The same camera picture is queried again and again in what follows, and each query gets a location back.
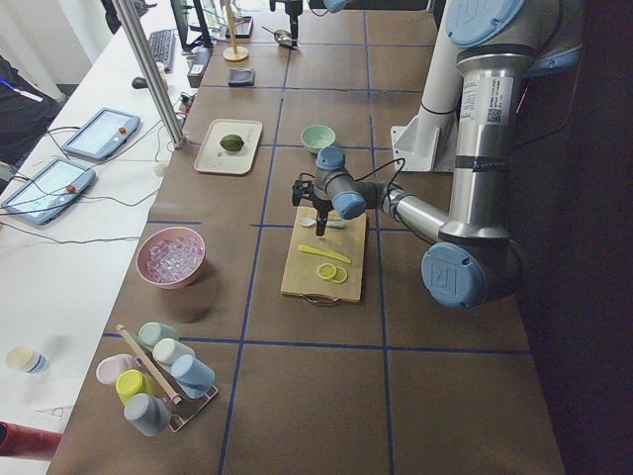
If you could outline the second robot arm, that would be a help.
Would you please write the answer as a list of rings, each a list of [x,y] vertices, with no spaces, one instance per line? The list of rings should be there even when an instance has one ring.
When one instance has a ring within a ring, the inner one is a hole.
[[[360,1],[334,1],[334,0],[322,0],[322,1],[304,1],[304,0],[270,0],[268,6],[271,12],[275,12],[277,5],[282,5],[286,15],[289,18],[290,33],[289,48],[295,49],[298,47],[299,40],[299,18],[304,13],[304,8],[308,8],[311,11],[315,11],[316,15],[335,14],[343,10],[368,10],[368,11],[426,11],[431,13],[436,22],[439,25],[441,15],[444,8],[447,5],[447,1],[414,1],[414,0],[396,0],[396,1],[373,1],[373,0],[360,0]]]

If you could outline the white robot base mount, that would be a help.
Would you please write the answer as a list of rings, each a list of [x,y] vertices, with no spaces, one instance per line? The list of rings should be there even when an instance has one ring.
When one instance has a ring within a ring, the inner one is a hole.
[[[404,171],[452,172],[458,126],[453,115],[414,116],[406,126],[390,129],[394,158],[403,158]]]

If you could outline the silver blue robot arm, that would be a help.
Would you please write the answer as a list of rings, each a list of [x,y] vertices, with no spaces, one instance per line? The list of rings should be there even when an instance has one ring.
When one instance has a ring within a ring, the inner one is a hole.
[[[442,212],[395,182],[353,177],[337,146],[322,149],[313,179],[298,179],[292,202],[316,209],[323,235],[330,212],[351,220],[379,209],[430,241],[421,276],[430,295],[467,309],[514,293],[519,247],[506,227],[506,184],[523,81],[575,65],[583,1],[449,1],[445,4],[418,113],[392,130],[400,169],[453,173]]]

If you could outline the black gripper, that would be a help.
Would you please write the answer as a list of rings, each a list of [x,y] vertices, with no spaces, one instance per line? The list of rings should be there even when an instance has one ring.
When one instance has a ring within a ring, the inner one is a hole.
[[[315,177],[301,172],[292,186],[291,201],[294,207],[299,207],[303,201],[309,202],[316,209],[316,236],[325,234],[327,215],[330,212],[330,201],[322,199],[317,194]]]

